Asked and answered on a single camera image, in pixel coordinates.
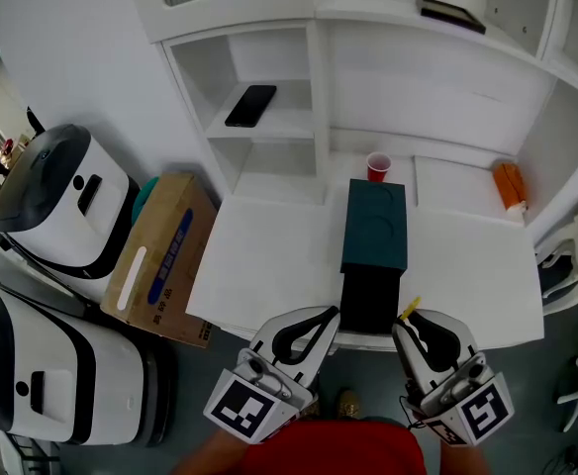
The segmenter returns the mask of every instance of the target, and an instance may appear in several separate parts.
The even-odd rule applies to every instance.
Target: floor
[[[572,360],[578,354],[578,307],[547,317],[546,338],[512,348],[486,352],[491,367],[503,371],[516,415],[483,447],[494,474],[534,475],[566,446],[578,445],[578,428],[564,434],[564,411],[553,402],[558,377],[561,391],[574,385]],[[213,430],[202,416],[203,407],[223,368],[232,368],[245,341],[214,332],[206,350],[173,344],[178,356],[179,384],[173,427],[163,444],[153,448],[131,446],[61,447],[67,473],[80,475],[166,474],[177,460],[191,452]],[[323,365],[321,388],[324,411],[331,412],[337,390],[355,389],[362,414],[406,421],[398,397],[405,378],[396,354],[338,350]],[[438,442],[426,431],[415,431],[430,475],[438,473]]]

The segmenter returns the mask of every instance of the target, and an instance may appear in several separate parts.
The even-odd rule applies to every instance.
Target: teal object
[[[140,213],[142,212],[142,209],[144,208],[144,204],[148,200],[148,197],[150,196],[150,192],[152,192],[152,189],[154,188],[154,185],[157,184],[157,181],[159,181],[159,176],[152,178],[146,185],[144,185],[142,187],[142,190],[140,190],[140,193],[135,198],[135,202],[133,203],[133,210],[131,211],[131,225],[132,226],[135,224],[135,222],[140,217]]]
[[[408,268],[406,189],[351,179],[341,272],[350,265]]]

